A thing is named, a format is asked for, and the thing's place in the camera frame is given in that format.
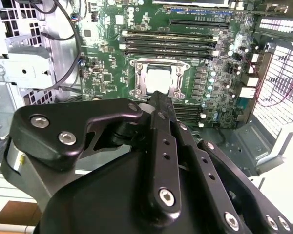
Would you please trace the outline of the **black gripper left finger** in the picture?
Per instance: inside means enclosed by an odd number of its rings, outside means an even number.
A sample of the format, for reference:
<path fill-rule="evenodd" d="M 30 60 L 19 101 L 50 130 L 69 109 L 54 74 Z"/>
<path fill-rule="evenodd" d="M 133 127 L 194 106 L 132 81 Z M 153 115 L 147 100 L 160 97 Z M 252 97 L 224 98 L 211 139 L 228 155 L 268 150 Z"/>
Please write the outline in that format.
<path fill-rule="evenodd" d="M 176 121 L 171 98 L 158 91 L 140 104 L 122 98 L 25 106 L 14 113 L 1 170 L 45 210 L 75 180 L 79 159 L 131 146 L 147 155 L 143 207 L 172 221 L 181 212 Z"/>

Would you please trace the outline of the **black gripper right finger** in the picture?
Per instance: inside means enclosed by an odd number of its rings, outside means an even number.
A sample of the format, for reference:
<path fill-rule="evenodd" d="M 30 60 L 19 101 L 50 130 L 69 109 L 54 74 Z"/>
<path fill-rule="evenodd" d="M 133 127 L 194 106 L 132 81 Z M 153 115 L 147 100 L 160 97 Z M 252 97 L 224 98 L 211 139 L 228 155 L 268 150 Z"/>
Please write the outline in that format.
<path fill-rule="evenodd" d="M 290 221 L 214 143 L 196 143 L 180 121 L 171 126 L 182 159 L 206 198 L 212 233 L 293 234 Z"/>

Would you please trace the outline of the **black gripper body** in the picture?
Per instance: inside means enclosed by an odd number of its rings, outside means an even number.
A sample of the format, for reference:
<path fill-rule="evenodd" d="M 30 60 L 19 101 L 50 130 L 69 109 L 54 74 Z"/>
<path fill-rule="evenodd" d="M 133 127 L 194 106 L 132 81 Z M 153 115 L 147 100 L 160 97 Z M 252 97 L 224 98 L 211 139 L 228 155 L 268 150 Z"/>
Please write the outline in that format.
<path fill-rule="evenodd" d="M 146 210 L 147 156 L 127 153 L 60 189 L 39 223 L 41 234 L 219 234 L 192 172 L 179 169 L 182 209 L 170 225 Z"/>

